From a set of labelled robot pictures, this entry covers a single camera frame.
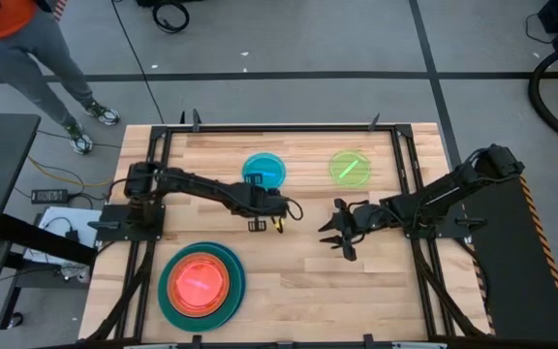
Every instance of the yellow cable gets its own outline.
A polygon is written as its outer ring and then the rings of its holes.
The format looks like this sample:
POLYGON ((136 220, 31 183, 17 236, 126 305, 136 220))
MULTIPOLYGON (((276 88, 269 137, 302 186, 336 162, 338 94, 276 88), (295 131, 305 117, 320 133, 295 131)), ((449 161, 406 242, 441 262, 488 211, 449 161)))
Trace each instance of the yellow cable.
POLYGON ((102 183, 81 183, 81 182, 77 182, 77 181, 75 181, 75 180, 69 180, 68 178, 64 178, 64 177, 61 177, 61 176, 59 176, 59 175, 55 175, 55 174, 50 174, 50 173, 48 173, 48 172, 47 172, 45 169, 43 169, 43 167, 40 166, 40 164, 39 164, 36 160, 34 160, 31 156, 27 156, 27 158, 28 158, 29 161, 36 167, 36 169, 38 169, 41 173, 43 173, 43 175, 49 176, 49 177, 51 177, 51 178, 53 178, 53 179, 61 180, 61 181, 63 181, 63 182, 71 183, 71 184, 75 184, 75 185, 85 186, 85 187, 87 187, 87 188, 102 187, 102 186, 110 185, 110 184, 111 184, 111 181, 110 181, 110 180, 104 181, 104 182, 102 182, 102 183))

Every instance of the wooden table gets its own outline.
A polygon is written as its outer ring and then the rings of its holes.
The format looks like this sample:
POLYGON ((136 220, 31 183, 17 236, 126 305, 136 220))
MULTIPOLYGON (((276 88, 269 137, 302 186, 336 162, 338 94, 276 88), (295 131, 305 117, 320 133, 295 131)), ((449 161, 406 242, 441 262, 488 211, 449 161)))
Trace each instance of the wooden table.
MULTIPOLYGON (((449 171, 445 151, 437 124, 412 126, 427 184, 449 171)), ((128 126, 115 179, 125 177, 129 165, 144 161, 150 128, 128 126)), ((407 163, 406 144, 402 147, 407 163)), ((375 202, 400 192, 390 135, 183 133, 173 136, 170 166, 235 182, 242 180, 241 168, 247 158, 258 152, 272 152, 283 159, 288 175, 281 191, 300 202, 304 219, 287 219, 283 235, 270 227, 253 234, 246 231, 245 219, 230 215, 220 204, 183 194, 166 196, 165 234, 156 247, 143 342, 190 342, 191 333, 175 328, 163 316, 156 287, 169 259, 201 240, 227 245, 247 272, 242 306, 229 323, 204 333, 204 342, 360 341, 364 333, 372 333, 375 340, 426 339, 412 251, 400 230, 367 236, 356 246, 355 262, 344 260, 340 250, 319 243, 332 233, 317 233, 335 211, 334 198, 375 202), (329 159, 344 149, 357 149, 369 158, 372 173, 365 187, 342 188, 328 174, 329 159)), ((115 188, 112 203, 126 203, 122 189, 123 185, 115 188)), ((129 245, 118 242, 99 256, 79 337, 94 332, 119 298, 129 245)), ((440 239, 438 246, 449 293, 473 323, 488 332, 471 257, 451 240, 440 239)), ((441 333, 440 308, 435 296, 432 300, 441 333)), ((127 334, 132 333, 136 303, 132 300, 129 307, 127 334)))

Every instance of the red bowl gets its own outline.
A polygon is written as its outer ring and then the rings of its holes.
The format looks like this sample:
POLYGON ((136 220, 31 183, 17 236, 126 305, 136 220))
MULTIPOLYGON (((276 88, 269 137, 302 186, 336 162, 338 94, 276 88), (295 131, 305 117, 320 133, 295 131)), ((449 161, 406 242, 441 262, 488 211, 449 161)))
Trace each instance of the red bowl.
POLYGON ((230 275, 225 264, 205 252, 182 258, 171 270, 168 297, 175 310, 184 316, 199 318, 216 311, 230 289, 230 275))

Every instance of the gray pants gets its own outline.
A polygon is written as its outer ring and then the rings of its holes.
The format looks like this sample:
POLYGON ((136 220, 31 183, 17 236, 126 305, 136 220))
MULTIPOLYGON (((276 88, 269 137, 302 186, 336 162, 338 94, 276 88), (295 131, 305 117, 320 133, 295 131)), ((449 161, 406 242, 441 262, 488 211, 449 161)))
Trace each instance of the gray pants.
POLYGON ((92 90, 68 51, 59 24, 41 10, 15 34, 0 39, 0 79, 22 93, 55 122, 66 127, 77 123, 43 79, 31 53, 58 76, 64 88, 85 108, 92 90))

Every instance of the green bowl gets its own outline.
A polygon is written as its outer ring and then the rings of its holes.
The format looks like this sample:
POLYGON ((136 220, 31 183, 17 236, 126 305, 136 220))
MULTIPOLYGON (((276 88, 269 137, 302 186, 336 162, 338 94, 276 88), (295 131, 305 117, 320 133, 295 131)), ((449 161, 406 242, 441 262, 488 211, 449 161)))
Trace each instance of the green bowl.
POLYGON ((244 298, 244 290, 244 268, 236 255, 231 252, 229 248, 218 243, 198 242, 180 250, 165 266, 159 280, 159 305, 163 314, 172 325, 188 332, 206 332, 220 327, 232 318, 244 298), (192 318, 181 314, 173 308, 168 296, 168 280, 171 270, 178 261, 195 252, 205 252, 216 256, 225 264, 228 274, 230 275, 230 288, 228 289, 228 296, 223 304, 212 314, 201 318, 192 318))

